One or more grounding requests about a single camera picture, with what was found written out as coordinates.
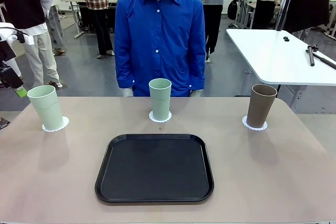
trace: blue shirt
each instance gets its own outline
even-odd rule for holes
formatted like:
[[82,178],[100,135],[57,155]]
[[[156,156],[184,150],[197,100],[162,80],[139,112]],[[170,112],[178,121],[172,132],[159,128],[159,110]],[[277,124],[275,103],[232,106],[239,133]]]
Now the blue shirt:
[[204,89],[205,31],[200,0],[118,0],[115,65],[119,87],[149,96],[166,78],[173,97]]

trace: paper doily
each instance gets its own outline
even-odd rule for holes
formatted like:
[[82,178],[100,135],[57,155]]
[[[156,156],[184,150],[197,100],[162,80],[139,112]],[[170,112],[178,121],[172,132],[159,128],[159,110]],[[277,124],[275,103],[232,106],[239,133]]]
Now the paper doily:
[[251,127],[250,125],[247,124],[246,120],[247,120],[247,116],[244,116],[243,119],[242,119],[242,123],[243,123],[243,125],[245,125],[250,130],[253,130],[253,131],[264,131],[267,128],[267,122],[266,121],[265,121],[265,123],[263,124],[263,126],[261,128],[253,128],[253,127]]
[[152,120],[155,123],[165,123],[165,122],[169,121],[172,118],[172,113],[169,112],[168,118],[166,120],[164,120],[164,121],[158,121],[158,120],[154,119],[153,111],[151,111],[151,113],[149,113],[149,118],[150,118],[150,120]]
[[68,124],[69,124],[70,120],[69,118],[67,118],[66,116],[63,116],[63,125],[62,127],[60,127],[59,129],[57,130],[53,130],[53,131],[49,131],[49,130],[46,130],[46,128],[44,127],[44,124],[42,124],[42,129],[46,132],[55,132],[55,131],[60,131],[62,129],[64,129]]

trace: black serving tray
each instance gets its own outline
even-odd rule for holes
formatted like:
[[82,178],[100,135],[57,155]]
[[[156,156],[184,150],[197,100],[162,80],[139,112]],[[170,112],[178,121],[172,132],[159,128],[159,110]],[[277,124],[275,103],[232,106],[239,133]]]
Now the black serving tray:
[[109,203],[205,200],[214,190],[205,143],[188,134],[117,136],[107,147],[95,190]]

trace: light green cup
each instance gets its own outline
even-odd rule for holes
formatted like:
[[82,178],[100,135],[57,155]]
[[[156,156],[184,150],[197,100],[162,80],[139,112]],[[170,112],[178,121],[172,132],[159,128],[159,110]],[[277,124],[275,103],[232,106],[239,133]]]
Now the light green cup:
[[53,86],[39,86],[28,91],[30,102],[40,116],[46,130],[54,131],[63,126],[63,117]]
[[165,121],[169,117],[170,94],[172,83],[167,79],[154,79],[149,82],[149,90],[153,104],[153,117]]

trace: cup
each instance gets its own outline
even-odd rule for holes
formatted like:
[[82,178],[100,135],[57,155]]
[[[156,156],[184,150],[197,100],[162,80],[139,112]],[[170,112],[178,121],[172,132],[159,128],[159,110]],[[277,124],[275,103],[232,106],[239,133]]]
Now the cup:
[[153,117],[165,121],[169,117],[170,94],[172,83],[167,79],[154,79],[149,82],[149,90],[153,104]]
[[55,131],[63,126],[63,117],[53,86],[39,86],[28,91],[30,102],[40,116],[46,130]]
[[257,84],[252,87],[246,119],[249,126],[261,128],[264,125],[277,93],[278,91],[269,85]]

